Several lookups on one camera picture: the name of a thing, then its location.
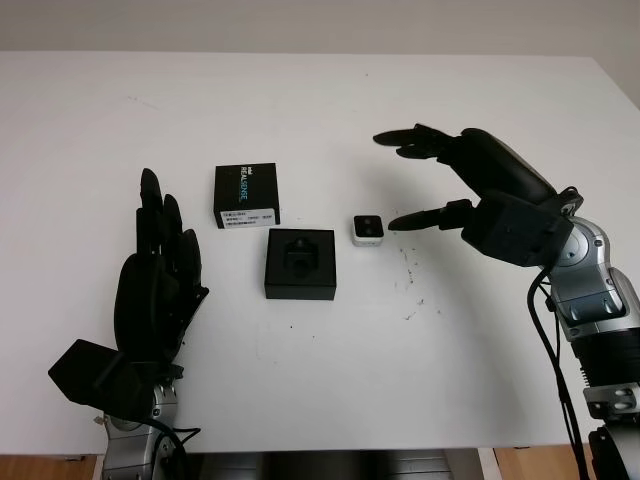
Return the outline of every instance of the metal bracket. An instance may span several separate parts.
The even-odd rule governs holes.
[[[640,413],[640,384],[619,383],[583,390],[593,418],[619,419],[622,415]]]
[[[173,386],[154,388],[152,416],[154,420],[173,427],[178,398]],[[168,438],[156,442],[161,432],[148,425],[105,415],[109,436],[107,453],[102,467],[102,480],[163,480],[160,462],[173,454]]]

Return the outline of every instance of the black cable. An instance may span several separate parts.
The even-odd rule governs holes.
[[[547,290],[542,286],[542,284],[545,285],[551,285],[551,282],[540,282],[540,285],[538,285],[538,289],[544,293],[545,297],[547,297],[547,301],[553,301],[553,299],[551,298],[551,294],[549,292],[547,292]],[[558,367],[560,366],[560,318],[558,317],[558,315],[555,315],[556,317],[556,359],[558,361]],[[561,387],[560,384],[558,384],[558,395],[561,396]],[[571,430],[571,426],[569,425],[569,417],[567,417],[567,408],[565,406],[564,403],[560,403],[562,406],[562,418],[564,420],[564,426],[567,429],[567,434],[569,435],[569,443],[571,444],[571,450],[573,450],[573,454],[576,455],[576,443],[575,443],[575,439],[573,437],[573,431]]]
[[[542,344],[547,351],[547,355],[549,356],[549,360],[551,361],[551,366],[553,367],[554,373],[556,375],[556,381],[558,383],[558,394],[563,410],[566,407],[566,413],[568,417],[567,425],[571,427],[568,429],[567,433],[569,434],[569,440],[572,441],[572,446],[574,446],[573,453],[576,457],[576,463],[578,464],[580,480],[589,480],[587,461],[584,455],[584,447],[582,445],[582,440],[580,437],[580,426],[578,425],[578,419],[576,417],[575,410],[573,409],[573,402],[571,401],[569,389],[567,388],[564,375],[562,374],[562,370],[560,369],[558,357],[556,357],[555,352],[553,351],[553,347],[549,342],[549,338],[547,337],[544,328],[542,328],[542,324],[540,323],[540,318],[538,317],[538,312],[536,311],[534,303],[536,291],[540,287],[541,282],[544,280],[544,278],[549,275],[550,271],[551,267],[545,267],[531,283],[529,291],[527,292],[527,308],[529,309],[529,314],[531,315],[533,326],[538,332],[540,340],[542,340]]]
[[[173,432],[175,432],[175,433],[187,433],[187,432],[190,433],[190,435],[187,435],[185,438],[183,438],[182,440],[179,441],[179,443],[181,443],[182,445],[187,443],[188,440],[190,440],[191,438],[195,437],[201,431],[202,431],[201,428],[174,428],[173,429]],[[160,448],[160,442],[162,442],[162,439],[164,437],[166,437],[166,436],[167,435],[163,431],[161,431],[160,435],[158,435],[158,438],[156,438],[156,442],[153,445],[153,452],[151,454],[151,465],[152,465],[152,467],[155,467],[155,464],[156,464],[156,457],[158,455],[158,449]]]
[[[202,431],[202,429],[197,427],[196,428],[174,428],[173,431],[178,433],[189,433],[189,435],[187,435],[182,439],[182,444],[184,445],[193,437],[195,437],[197,434],[199,434]]]
[[[158,435],[158,438],[156,439],[156,443],[153,448],[153,454],[152,454],[152,459],[154,461],[153,465],[155,465],[156,452],[158,447],[160,446],[160,441],[162,440],[163,437],[169,437],[169,439],[174,445],[174,448],[176,449],[176,458],[182,464],[182,472],[184,474],[184,480],[190,480],[191,469],[189,468],[189,462],[187,460],[187,452],[184,449],[184,445],[182,444],[178,436],[175,434],[175,432],[171,429],[171,427],[169,427],[168,425],[165,425],[162,422],[159,422],[158,420],[154,420],[153,418],[146,418],[142,420],[140,423],[149,425],[150,427],[160,430],[161,432],[161,434]]]

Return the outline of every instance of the white wall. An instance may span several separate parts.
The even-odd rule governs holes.
[[[0,0],[0,49],[592,56],[640,105],[638,0]]]

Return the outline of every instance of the sticker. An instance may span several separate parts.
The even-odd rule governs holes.
[[[224,228],[263,227],[276,224],[276,214],[273,208],[257,210],[233,210],[220,212]]]

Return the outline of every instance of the robotic hand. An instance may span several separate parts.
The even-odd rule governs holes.
[[[540,266],[527,303],[557,379],[581,479],[588,479],[578,423],[558,358],[542,329],[533,297],[548,277],[547,306],[555,312],[582,365],[584,396],[593,418],[605,422],[589,435],[599,479],[640,480],[640,302],[622,272],[609,264],[609,240],[575,217],[582,197],[560,193],[500,140],[479,129],[458,137],[416,125],[381,133],[374,141],[406,158],[437,158],[480,197],[449,202],[392,221],[390,230],[461,228],[484,255],[514,265]]]
[[[209,290],[200,284],[198,241],[193,230],[182,231],[178,203],[171,195],[163,201],[151,170],[140,184],[137,252],[125,261],[116,294],[118,350],[76,340],[49,376],[72,402],[104,411],[103,480],[184,480],[186,439],[175,432],[200,429],[173,428],[173,382],[183,369],[172,362]]]

